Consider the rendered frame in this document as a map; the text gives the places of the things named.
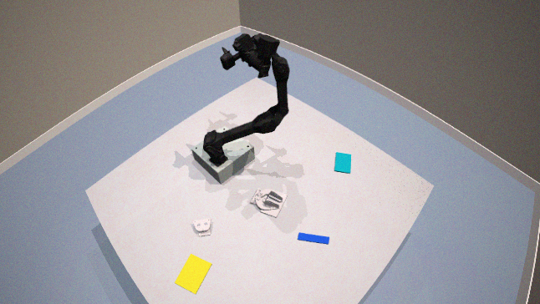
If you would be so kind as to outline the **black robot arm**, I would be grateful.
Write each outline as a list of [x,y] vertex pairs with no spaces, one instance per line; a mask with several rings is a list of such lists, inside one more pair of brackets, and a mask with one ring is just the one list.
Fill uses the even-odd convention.
[[276,53],[279,44],[279,39],[275,39],[269,35],[261,35],[257,46],[252,41],[251,36],[246,33],[235,39],[232,46],[240,54],[246,55],[249,54],[251,49],[256,49],[257,53],[252,56],[250,65],[259,72],[259,79],[268,76],[271,66],[270,59],[272,57],[273,74],[277,82],[278,104],[245,124],[238,125],[221,133],[217,133],[215,130],[207,132],[204,138],[203,149],[211,157],[209,161],[215,166],[219,167],[228,160],[222,148],[224,144],[254,133],[271,133],[280,125],[284,116],[288,115],[287,81],[290,68],[287,59],[280,57]]

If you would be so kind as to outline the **small cyan block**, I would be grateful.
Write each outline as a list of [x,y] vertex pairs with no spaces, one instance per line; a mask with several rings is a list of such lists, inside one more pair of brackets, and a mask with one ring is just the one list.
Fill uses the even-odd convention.
[[350,174],[351,155],[336,152],[334,171]]

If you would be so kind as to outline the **yellow rectangular plate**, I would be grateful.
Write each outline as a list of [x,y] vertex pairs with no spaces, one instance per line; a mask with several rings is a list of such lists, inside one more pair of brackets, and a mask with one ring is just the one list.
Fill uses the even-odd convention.
[[175,284],[196,294],[212,263],[190,254]]

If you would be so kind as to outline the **blue flat bar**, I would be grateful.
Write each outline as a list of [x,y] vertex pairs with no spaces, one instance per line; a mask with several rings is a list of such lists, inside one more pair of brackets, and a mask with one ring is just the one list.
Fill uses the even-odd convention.
[[329,237],[327,236],[316,236],[316,235],[313,235],[313,234],[304,234],[302,232],[299,232],[298,234],[298,240],[300,241],[309,241],[309,242],[317,242],[317,243],[324,243],[324,244],[329,244]]

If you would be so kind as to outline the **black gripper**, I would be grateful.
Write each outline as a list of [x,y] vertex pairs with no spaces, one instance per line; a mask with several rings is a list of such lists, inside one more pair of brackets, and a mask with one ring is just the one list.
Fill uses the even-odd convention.
[[[257,43],[258,43],[258,40],[259,40],[259,37],[263,35],[263,34],[255,34],[251,37],[252,41],[255,43],[255,45],[257,46]],[[239,58],[242,59],[242,62],[247,62],[249,67],[251,67],[250,65],[250,61],[251,61],[251,58],[252,56],[257,53],[256,52],[256,49],[251,49],[249,51],[249,54],[240,54],[239,52],[236,53],[234,56],[232,56],[232,54],[229,52],[230,50],[226,50],[224,47],[222,47],[224,54],[220,57],[220,60],[222,62],[222,67],[225,69],[225,70],[228,70],[230,69],[231,67],[233,67],[235,64],[235,61],[237,61]]]

